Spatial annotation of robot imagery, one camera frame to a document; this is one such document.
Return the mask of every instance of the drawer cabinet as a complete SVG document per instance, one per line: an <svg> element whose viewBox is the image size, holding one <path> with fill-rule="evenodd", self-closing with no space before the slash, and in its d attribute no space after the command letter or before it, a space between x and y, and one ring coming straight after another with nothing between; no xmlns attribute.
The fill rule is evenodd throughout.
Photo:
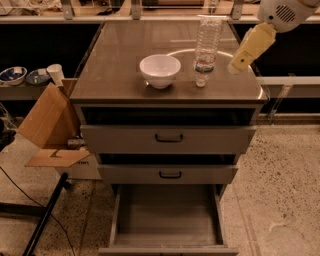
<svg viewBox="0 0 320 256"><path fill-rule="evenodd" d="M238 46L227 23L215 71L196 87L190 49L198 28L193 19L108 20L72 92L88 149L116 195L100 256L238 253L226 245L219 199L268 99L252 70L228 73ZM160 52L182 67L164 90L138 72L144 57Z"/></svg>
<svg viewBox="0 0 320 256"><path fill-rule="evenodd" d="M122 185L99 255L237 255L224 236L215 186Z"/></svg>

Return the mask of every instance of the speckled floor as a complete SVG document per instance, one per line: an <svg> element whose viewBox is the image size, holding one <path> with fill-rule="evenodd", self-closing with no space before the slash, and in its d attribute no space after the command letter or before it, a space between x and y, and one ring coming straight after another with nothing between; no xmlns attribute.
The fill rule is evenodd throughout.
<svg viewBox="0 0 320 256"><path fill-rule="evenodd" d="M0 153L0 165L30 197L46 204L59 176L26 168L38 148L21 136ZM221 201L229 247L240 256L319 256L320 125L262 125L240 159ZM114 199L101 181L71 180L35 255L98 255L108 245ZM31 204L0 172L0 202ZM22 255L37 218L0 216L0 253Z"/></svg>

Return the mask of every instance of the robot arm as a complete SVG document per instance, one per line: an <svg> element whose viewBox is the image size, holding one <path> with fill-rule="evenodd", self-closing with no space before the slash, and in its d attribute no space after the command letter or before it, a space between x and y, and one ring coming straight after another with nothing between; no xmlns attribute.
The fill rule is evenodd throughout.
<svg viewBox="0 0 320 256"><path fill-rule="evenodd" d="M320 0L261 0L258 18L263 23L250 29L228 65L232 74L245 70L274 42L276 33L295 29L320 6Z"/></svg>

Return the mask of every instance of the gray drawer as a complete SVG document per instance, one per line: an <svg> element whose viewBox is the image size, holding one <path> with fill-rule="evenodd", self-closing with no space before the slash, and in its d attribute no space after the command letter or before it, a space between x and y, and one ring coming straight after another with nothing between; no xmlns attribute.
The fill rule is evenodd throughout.
<svg viewBox="0 0 320 256"><path fill-rule="evenodd" d="M255 130L255 126L81 126L92 153L245 153Z"/></svg>
<svg viewBox="0 0 320 256"><path fill-rule="evenodd" d="M108 248L100 256L235 256L228 248L215 186L122 185Z"/></svg>
<svg viewBox="0 0 320 256"><path fill-rule="evenodd" d="M99 165L106 184L230 184L236 165Z"/></svg>

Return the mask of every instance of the black cable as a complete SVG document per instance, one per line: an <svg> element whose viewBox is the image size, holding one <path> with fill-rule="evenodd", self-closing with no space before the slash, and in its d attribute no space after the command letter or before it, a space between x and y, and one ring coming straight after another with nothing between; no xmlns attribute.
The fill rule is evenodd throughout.
<svg viewBox="0 0 320 256"><path fill-rule="evenodd" d="M22 192L22 194L24 194L29 200L31 200L31 201L34 202L35 204L37 204L37 205L45 208L44 205L38 203L36 200L34 200L33 198L31 198L26 192L24 192L24 191L22 190L22 188L20 188L20 187L11 179L11 177L8 175L8 173L7 173L1 166L0 166L0 169L1 169L1 171L4 173L4 175L6 175L6 177L11 181L11 183L12 183L17 189L19 189L19 190ZM62 230L63 230L64 233L66 234L67 240L68 240L69 245L70 245L71 250L72 250L72 253L73 253L73 255L75 256L76 254L75 254L75 252L74 252L74 250L73 250L73 246L72 246L72 244L71 244L71 241L70 241L70 238L69 238L69 236L68 236L67 230L63 227L63 225L61 224L61 222L60 222L56 217L53 216L53 214L51 214L51 217L60 225L60 227L62 228Z"/></svg>

